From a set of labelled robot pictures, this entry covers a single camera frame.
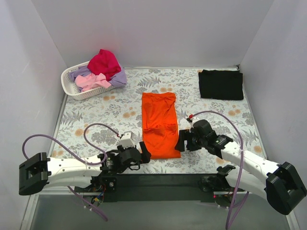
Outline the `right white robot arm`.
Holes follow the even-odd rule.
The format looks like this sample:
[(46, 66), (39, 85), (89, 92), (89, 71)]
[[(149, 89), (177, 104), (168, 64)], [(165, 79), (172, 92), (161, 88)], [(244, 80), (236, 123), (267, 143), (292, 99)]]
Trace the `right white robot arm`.
[(218, 167), (215, 176), (202, 180), (214, 191), (239, 189), (267, 200), (277, 212), (288, 215), (306, 197), (307, 189), (296, 168), (264, 159), (240, 146), (226, 135), (218, 135), (206, 120), (190, 121), (190, 129), (180, 130), (175, 149), (196, 151), (202, 148), (230, 162)]

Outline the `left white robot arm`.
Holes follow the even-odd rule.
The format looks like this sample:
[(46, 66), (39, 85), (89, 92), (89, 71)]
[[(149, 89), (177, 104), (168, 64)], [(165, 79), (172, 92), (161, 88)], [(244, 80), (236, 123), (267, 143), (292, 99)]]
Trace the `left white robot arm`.
[(96, 192), (108, 186), (108, 176), (123, 173), (126, 169), (139, 170), (140, 165), (149, 163), (151, 154), (144, 142), (136, 147), (108, 151), (87, 159), (57, 159), (38, 153), (19, 166), (19, 195), (28, 196), (45, 188), (76, 186)]

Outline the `orange t shirt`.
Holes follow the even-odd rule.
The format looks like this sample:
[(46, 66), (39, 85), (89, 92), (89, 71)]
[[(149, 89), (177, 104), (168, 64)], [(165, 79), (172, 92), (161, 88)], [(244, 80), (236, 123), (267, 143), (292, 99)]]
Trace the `orange t shirt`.
[(142, 94), (142, 138), (152, 159), (181, 157), (175, 149), (179, 135), (175, 102), (171, 92)]

